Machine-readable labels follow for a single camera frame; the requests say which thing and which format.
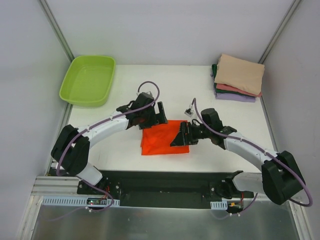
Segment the orange t shirt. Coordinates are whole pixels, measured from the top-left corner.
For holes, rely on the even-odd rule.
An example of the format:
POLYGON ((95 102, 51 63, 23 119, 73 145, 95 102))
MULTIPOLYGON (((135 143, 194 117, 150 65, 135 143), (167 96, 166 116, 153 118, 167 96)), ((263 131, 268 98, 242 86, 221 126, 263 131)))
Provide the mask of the orange t shirt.
POLYGON ((142 131, 141 155, 178 155, 188 154, 189 146, 171 146, 171 142, 180 130, 182 120, 168 120, 166 124, 159 124, 142 131))

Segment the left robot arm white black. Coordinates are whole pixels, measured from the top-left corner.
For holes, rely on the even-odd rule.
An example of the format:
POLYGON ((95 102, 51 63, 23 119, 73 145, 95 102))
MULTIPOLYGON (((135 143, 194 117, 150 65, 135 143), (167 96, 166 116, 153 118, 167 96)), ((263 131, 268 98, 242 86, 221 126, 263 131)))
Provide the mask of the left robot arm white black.
POLYGON ((129 104, 118 107, 108 118, 92 125, 74 127, 66 125, 61 130, 52 150, 51 157, 70 176, 88 183, 88 188, 99 195, 105 191, 103 174, 89 163, 90 149, 111 135, 138 126, 140 130, 167 124, 163 103, 155 102, 149 93, 140 93, 129 104))

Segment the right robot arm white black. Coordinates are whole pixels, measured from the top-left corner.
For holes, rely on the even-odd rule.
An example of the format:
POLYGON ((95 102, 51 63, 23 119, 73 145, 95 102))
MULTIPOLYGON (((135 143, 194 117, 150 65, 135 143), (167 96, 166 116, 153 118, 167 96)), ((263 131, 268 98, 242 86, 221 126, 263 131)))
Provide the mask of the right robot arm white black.
POLYGON ((200 116, 201 121, 193 119, 180 124, 171 147, 196 145, 199 140, 209 139, 259 170, 258 173, 237 170, 229 174, 214 188, 219 197, 231 199, 242 192, 262 193, 273 203, 282 205, 303 190, 305 181, 290 152, 269 151, 252 143, 233 127, 224 126, 214 108, 202 110, 200 116))

